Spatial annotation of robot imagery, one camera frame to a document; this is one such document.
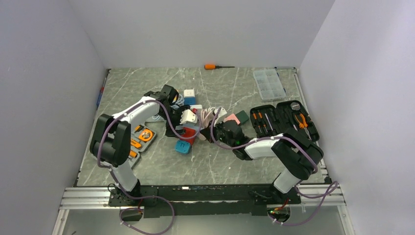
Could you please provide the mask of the pink cube socket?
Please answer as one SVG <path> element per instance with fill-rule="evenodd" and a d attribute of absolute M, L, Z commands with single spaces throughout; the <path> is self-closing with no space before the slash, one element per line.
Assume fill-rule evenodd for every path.
<path fill-rule="evenodd" d="M 240 124 L 240 120 L 238 119 L 238 117 L 235 114 L 231 114 L 228 117 L 226 117 L 224 119 L 224 122 L 231 121 L 231 120 L 235 121 L 237 125 Z"/>

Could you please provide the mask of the white and blue cube adapter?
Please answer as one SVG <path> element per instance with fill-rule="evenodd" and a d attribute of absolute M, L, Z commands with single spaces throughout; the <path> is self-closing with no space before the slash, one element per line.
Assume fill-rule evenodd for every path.
<path fill-rule="evenodd" d="M 184 105 L 196 105 L 196 96 L 194 89 L 187 89 L 183 92 Z"/>

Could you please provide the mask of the dark green cube adapter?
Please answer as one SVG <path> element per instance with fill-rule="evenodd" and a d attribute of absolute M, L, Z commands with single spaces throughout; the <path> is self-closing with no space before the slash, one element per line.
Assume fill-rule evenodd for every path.
<path fill-rule="evenodd" d="M 243 125 L 244 123 L 250 120 L 250 117 L 244 110 L 236 113 L 235 116 L 236 116 L 236 119 L 238 120 L 239 125 Z"/>

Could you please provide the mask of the red cube adapter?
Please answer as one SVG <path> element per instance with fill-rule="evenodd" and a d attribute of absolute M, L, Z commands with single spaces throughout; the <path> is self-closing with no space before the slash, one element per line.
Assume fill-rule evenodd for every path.
<path fill-rule="evenodd" d="M 189 143 L 191 146 L 194 144 L 198 134 L 195 129 L 184 127 L 183 133 L 180 135 L 180 140 Z"/>

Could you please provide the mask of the black tool case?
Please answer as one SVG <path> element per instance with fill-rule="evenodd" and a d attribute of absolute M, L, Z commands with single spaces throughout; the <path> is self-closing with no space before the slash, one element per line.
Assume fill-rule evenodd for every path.
<path fill-rule="evenodd" d="M 298 100 L 251 108 L 250 120 L 258 138 L 274 136 L 294 128 L 313 142 L 320 139 L 309 113 Z"/>

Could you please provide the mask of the grey tool case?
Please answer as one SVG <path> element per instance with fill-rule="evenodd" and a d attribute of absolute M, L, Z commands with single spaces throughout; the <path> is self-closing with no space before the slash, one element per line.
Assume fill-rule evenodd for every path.
<path fill-rule="evenodd" d="M 149 149 L 156 139 L 156 132 L 145 125 L 138 125 L 132 130 L 128 162 L 131 168 L 138 164 L 141 154 Z"/>

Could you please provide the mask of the clear plastic organizer box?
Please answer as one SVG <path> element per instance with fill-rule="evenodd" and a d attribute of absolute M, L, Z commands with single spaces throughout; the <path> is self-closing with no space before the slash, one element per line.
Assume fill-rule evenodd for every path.
<path fill-rule="evenodd" d="M 262 100 L 286 97 L 286 91 L 276 69 L 255 70 L 253 76 Z"/>

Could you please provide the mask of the white power strip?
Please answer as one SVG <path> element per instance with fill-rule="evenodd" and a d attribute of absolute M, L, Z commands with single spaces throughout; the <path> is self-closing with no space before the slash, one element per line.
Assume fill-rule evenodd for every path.
<path fill-rule="evenodd" d="M 176 110 L 176 109 L 179 109 L 179 106 L 178 105 L 172 105 L 171 108 Z M 190 110 L 194 110 L 194 109 L 198 112 L 202 109 L 202 105 L 199 105 L 199 104 L 190 105 Z M 159 122 L 159 121 L 165 121 L 165 119 L 162 118 L 159 115 L 154 115 L 154 116 L 151 116 L 150 118 L 148 118 L 145 122 Z M 196 123 L 197 121 L 198 121 L 197 115 L 194 115 L 194 118 L 192 118 L 192 119 L 190 119 L 190 118 L 186 119 L 187 123 Z"/>

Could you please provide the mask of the light blue power strip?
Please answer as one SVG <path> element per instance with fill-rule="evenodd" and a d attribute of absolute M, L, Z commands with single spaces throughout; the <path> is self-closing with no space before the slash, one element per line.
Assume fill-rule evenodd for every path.
<path fill-rule="evenodd" d="M 189 124 L 189 123 L 183 124 L 183 127 L 194 129 L 196 131 L 200 129 L 200 127 L 198 125 L 193 125 L 193 124 Z"/>

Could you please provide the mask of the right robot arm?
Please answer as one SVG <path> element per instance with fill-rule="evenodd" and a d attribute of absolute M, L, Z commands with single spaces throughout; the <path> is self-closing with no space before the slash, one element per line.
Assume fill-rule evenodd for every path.
<path fill-rule="evenodd" d="M 201 134 L 210 143 L 231 150 L 243 161 L 278 158 L 284 169 L 276 176 L 269 191 L 275 203 L 282 203 L 296 184 L 316 173 L 317 164 L 324 156 L 319 146 L 294 128 L 276 136 L 249 138 L 236 121 L 231 120 L 209 125 L 201 130 Z"/>

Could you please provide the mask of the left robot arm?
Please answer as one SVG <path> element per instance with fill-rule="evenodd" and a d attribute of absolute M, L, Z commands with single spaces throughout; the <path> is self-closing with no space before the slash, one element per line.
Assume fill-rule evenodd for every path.
<path fill-rule="evenodd" d="M 176 127 L 187 117 L 193 120 L 198 117 L 188 105 L 174 108 L 178 97 L 175 88 L 164 85 L 161 91 L 146 92 L 136 104 L 124 111 L 115 115 L 102 114 L 96 121 L 90 152 L 96 157 L 98 167 L 109 170 L 115 185 L 122 190 L 121 199 L 129 206 L 137 204 L 141 197 L 140 181 L 128 163 L 132 128 L 158 115 L 167 122 L 165 134 L 179 137 Z"/>

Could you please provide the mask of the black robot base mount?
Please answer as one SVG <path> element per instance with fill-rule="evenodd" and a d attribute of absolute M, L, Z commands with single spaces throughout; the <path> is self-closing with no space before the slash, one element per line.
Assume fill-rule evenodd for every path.
<path fill-rule="evenodd" d="M 109 188 L 110 207 L 144 209 L 144 218 L 175 215 L 250 214 L 266 216 L 267 210 L 298 205 L 294 189 L 287 194 L 271 190 L 270 184 L 141 186 L 138 197 L 129 198 L 118 188 Z"/>

